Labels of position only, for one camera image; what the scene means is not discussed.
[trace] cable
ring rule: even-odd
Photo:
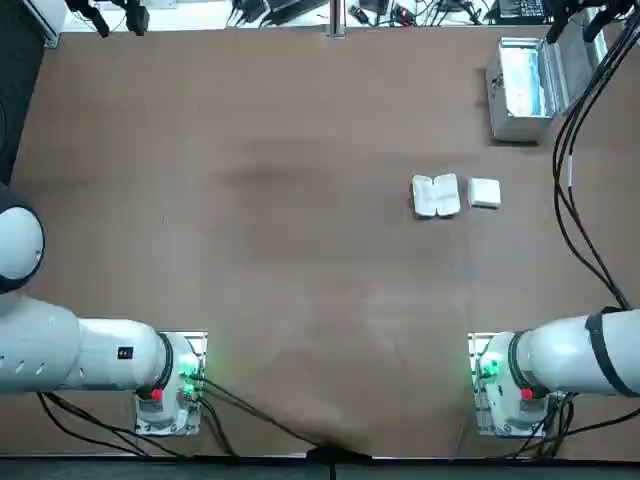
[[[578,100],[578,102],[576,102],[574,107],[571,109],[560,132],[558,133],[558,137],[556,138],[556,142],[554,145],[554,152],[553,152],[554,210],[556,214],[556,220],[558,222],[558,226],[560,227],[565,243],[569,246],[569,249],[574,254],[574,256],[576,256],[576,258],[578,258],[578,260],[580,260],[580,262],[583,263],[585,267],[587,267],[602,283],[604,283],[607,289],[616,298],[620,307],[625,310],[630,308],[630,304],[627,298],[622,293],[620,287],[618,287],[618,285],[615,283],[615,281],[611,277],[611,274],[607,269],[606,265],[604,264],[600,254],[598,253],[589,235],[586,233],[584,229],[584,226],[582,224],[581,218],[578,214],[578,211],[575,205],[575,201],[573,200],[571,178],[569,179],[569,188],[568,188],[569,200],[567,200],[567,195],[564,194],[564,191],[562,190],[562,187],[560,185],[560,175],[561,175],[562,164],[564,161],[567,147],[569,147],[570,149],[569,171],[571,172],[571,168],[572,168],[571,154],[573,152],[573,146],[575,145],[575,139],[577,138],[578,131],[582,126],[582,122],[584,121],[584,119],[586,118],[586,115],[591,110],[591,107],[599,97],[600,93],[602,93],[602,91],[608,84],[613,73],[615,73],[618,66],[621,64],[622,60],[626,57],[628,51],[633,47],[634,43],[629,42],[629,38],[631,37],[631,34],[634,28],[638,25],[639,20],[640,20],[640,16],[638,16],[638,13],[637,12],[634,13],[634,15],[631,17],[631,21],[628,22],[627,25],[625,25],[623,33],[619,35],[614,45],[605,56],[605,59],[603,59],[601,64],[598,66],[598,68],[596,68],[596,71],[593,74],[591,82],[585,89],[585,92],[583,93],[582,97]],[[591,101],[587,106],[587,109],[584,112],[582,112],[584,103],[586,102],[587,98],[589,98],[593,89],[596,87],[596,85],[598,85],[598,83],[600,83],[600,85],[596,94],[591,98]],[[587,243],[589,249],[591,250],[596,262],[600,265],[600,268],[602,269],[603,273],[598,271],[595,268],[595,266],[593,266],[590,262],[588,262],[584,258],[584,256],[582,256],[578,252],[577,248],[571,241],[566,231],[566,228],[564,226],[564,221],[562,219],[562,213],[560,211],[560,205],[559,205],[560,200],[562,200],[563,205],[565,206],[567,212],[570,214],[572,220],[578,227],[581,235],[583,236],[585,242]]]
[[[78,407],[77,405],[71,403],[70,401],[59,397],[58,395],[54,394],[54,393],[47,393],[44,394],[44,396],[47,397],[47,399],[49,399],[51,402],[53,402],[55,405],[57,405],[59,408],[61,408],[62,410],[65,410],[66,412],[75,415],[78,418],[81,418],[82,420],[85,420],[88,423],[92,423],[93,425],[103,428],[105,430],[110,431],[111,433],[113,433],[114,435],[118,436],[119,438],[123,439],[125,442],[128,443],[127,439],[122,438],[122,436],[120,435],[121,433],[126,434],[126,435],[130,435],[134,438],[137,438],[138,440],[142,440],[144,442],[147,442],[149,445],[153,445],[154,447],[162,450],[165,453],[168,453],[169,455],[173,455],[175,457],[181,457],[181,458],[185,458],[184,455],[181,455],[173,450],[170,450],[166,447],[164,447],[161,443],[156,442],[155,440],[152,440],[150,438],[145,437],[144,435],[140,435],[137,434],[136,432],[129,430],[127,428],[121,428],[121,427],[116,427],[113,425],[108,425],[106,423],[103,423],[102,421],[100,421],[98,418],[96,418],[95,416],[91,415],[89,412],[87,412],[86,410],[84,410],[83,408]]]
[[[211,419],[213,420],[213,425],[211,425],[213,428],[211,430],[213,431],[216,441],[222,448],[222,451],[229,456],[237,457],[238,454],[231,446],[231,442],[229,442],[229,438],[224,432],[224,428],[222,428],[222,422],[220,421],[218,413],[213,408],[213,405],[211,405],[206,398],[200,398],[198,402],[202,404],[202,406],[209,412],[209,415],[211,415]]]
[[[102,445],[103,447],[108,447],[108,448],[112,448],[114,450],[120,450],[121,452],[126,452],[126,453],[130,453],[131,455],[135,455],[135,456],[143,456],[141,455],[139,452],[135,451],[135,450],[131,450],[129,448],[125,448],[125,447],[120,447],[119,445],[115,445],[113,443],[109,443],[109,442],[102,442],[100,440],[96,440],[93,438],[89,438],[89,437],[85,437],[84,435],[80,435],[79,433],[75,433],[72,432],[71,430],[69,430],[68,428],[66,428],[64,425],[62,425],[60,423],[60,421],[56,418],[56,416],[54,415],[54,413],[51,411],[51,409],[49,408],[49,405],[47,405],[47,402],[45,401],[45,397],[42,393],[38,393],[38,400],[40,400],[40,404],[42,405],[42,408],[44,409],[45,413],[47,414],[47,416],[49,417],[49,419],[53,422],[53,424],[58,427],[60,430],[62,430],[64,433],[66,433],[67,435],[70,435],[74,438],[77,438],[79,440],[83,440],[87,443],[91,443],[94,445]]]
[[[599,428],[610,427],[612,425],[617,425],[619,423],[624,423],[624,422],[627,422],[629,420],[632,420],[633,418],[637,417],[638,415],[640,415],[640,408],[638,408],[636,410],[633,410],[633,411],[627,413],[626,415],[622,415],[621,417],[614,418],[612,420],[606,420],[604,422],[594,423],[592,425],[587,425],[585,427],[576,428],[575,430],[570,430],[564,435],[564,438],[570,437],[572,435],[578,435],[579,433],[584,433],[584,432],[588,432],[588,431],[591,431],[591,430],[597,430]],[[558,440],[558,436],[547,438],[545,440],[540,440],[535,445],[529,445],[527,448],[523,449],[522,452],[525,452],[525,451],[528,451],[528,450],[533,450],[534,448],[538,448],[540,445],[545,445],[545,444],[548,444],[548,443],[552,443],[552,442],[555,442],[557,440]],[[489,457],[489,459],[492,459],[492,460],[501,459],[501,458],[505,458],[505,455],[502,455],[502,456],[499,456],[499,457]]]
[[[292,437],[297,438],[298,440],[302,440],[304,442],[310,443],[311,445],[314,446],[320,446],[319,443],[314,442],[312,440],[310,440],[309,438],[305,437],[304,435],[301,435],[293,430],[291,430],[289,427],[281,424],[280,422],[278,422],[277,420],[275,420],[273,417],[267,415],[264,412],[261,412],[260,410],[258,410],[257,408],[255,408],[254,406],[252,406],[251,404],[245,402],[242,398],[238,397],[237,395],[234,395],[233,393],[229,392],[227,389],[225,389],[224,387],[212,382],[211,380],[204,378],[204,377],[200,377],[197,375],[192,375],[191,376],[192,379],[194,380],[198,380],[198,381],[202,381],[204,383],[206,383],[207,385],[215,388],[216,390],[218,390],[219,392],[221,392],[224,395],[220,395],[217,392],[212,392],[211,390],[205,389],[205,393],[208,393],[210,395],[215,396],[216,398],[222,400],[223,402],[227,403],[228,405],[231,405],[235,408],[238,408],[246,413],[248,413],[249,415],[256,417],[264,422],[270,423],[275,427],[278,427],[280,430],[282,430],[283,432],[288,433],[289,435],[291,435]]]
[[[109,34],[112,34],[113,32],[115,32],[115,31],[118,29],[118,27],[119,27],[120,25],[122,25],[122,22],[124,22],[124,19],[125,19],[125,18],[127,18],[127,14],[126,14],[126,13],[123,15],[123,17],[122,17],[122,19],[120,20],[120,22],[118,22],[118,25],[116,25],[115,27],[113,27],[113,28],[111,29],[111,31],[109,32]]]
[[[69,406],[67,406],[66,404],[64,404],[64,399],[58,397],[57,395],[53,395],[53,394],[44,394],[45,398],[47,398],[49,401],[53,402],[58,408],[66,411],[67,413],[70,413],[76,417],[79,417],[82,420],[85,420],[88,423],[92,423],[94,425],[97,425],[99,427],[102,427],[102,422],[100,422],[97,418],[95,418],[93,415],[91,415],[89,412],[81,409],[80,407],[76,407],[75,405],[71,404],[71,406],[73,407],[70,408]],[[110,428],[106,428],[107,430],[109,430],[111,433],[113,433],[116,437],[118,437],[120,440],[122,440],[123,442],[125,442],[127,445],[129,445],[130,447],[132,447],[134,450],[140,452],[141,455],[148,457],[149,454],[147,452],[145,452],[144,450],[142,450],[138,445],[136,445],[135,443],[133,443],[131,440],[129,440],[128,438],[126,438],[124,435],[120,434],[119,432],[116,432],[114,430],[111,430]]]
[[[0,136],[0,155],[2,155],[6,147],[8,136],[7,129],[9,128],[7,125],[7,111],[4,108],[4,103],[2,103],[2,100],[0,100],[0,128],[2,128],[2,130],[0,130],[0,134],[2,134]]]

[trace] brown table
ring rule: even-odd
[[[47,52],[14,188],[40,212],[29,293],[79,316],[210,332],[208,375],[290,426],[377,455],[446,456],[471,409],[466,334],[610,304],[555,225],[550,143],[495,145],[483,67],[523,29],[69,34]],[[575,158],[585,223],[640,287],[633,52]],[[415,222],[414,173],[497,178],[499,211]],[[129,394],[71,398],[131,425]],[[576,425],[634,405],[580,399]],[[79,452],[33,396],[2,399],[4,452]],[[243,454],[306,446],[220,407]],[[634,423],[570,458],[640,460]],[[514,444],[471,425],[460,455]],[[214,452],[209,435],[177,439]]]

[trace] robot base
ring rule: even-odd
[[[476,420],[481,435],[528,438],[546,415],[546,399],[529,401],[523,409],[520,389],[504,360],[512,336],[510,332],[467,335]],[[485,379],[478,373],[483,372],[487,362],[495,368],[496,375]],[[539,428],[535,436],[544,437],[545,433],[544,428]]]
[[[149,436],[186,436],[200,431],[199,382],[204,376],[206,332],[163,332],[173,347],[174,365],[162,398],[136,396],[136,433]]]

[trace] white robotic arm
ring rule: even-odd
[[[202,366],[185,337],[13,293],[38,270],[44,243],[33,210],[0,186],[0,392],[133,390],[140,433],[196,433],[190,375]]]
[[[479,361],[496,434],[528,436],[549,394],[638,396],[640,310],[565,318],[502,332]]]

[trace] open metal case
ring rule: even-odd
[[[582,38],[597,9],[571,18],[554,44],[503,37],[486,69],[491,132],[496,140],[539,142],[557,115],[582,95],[607,53],[602,32]]]

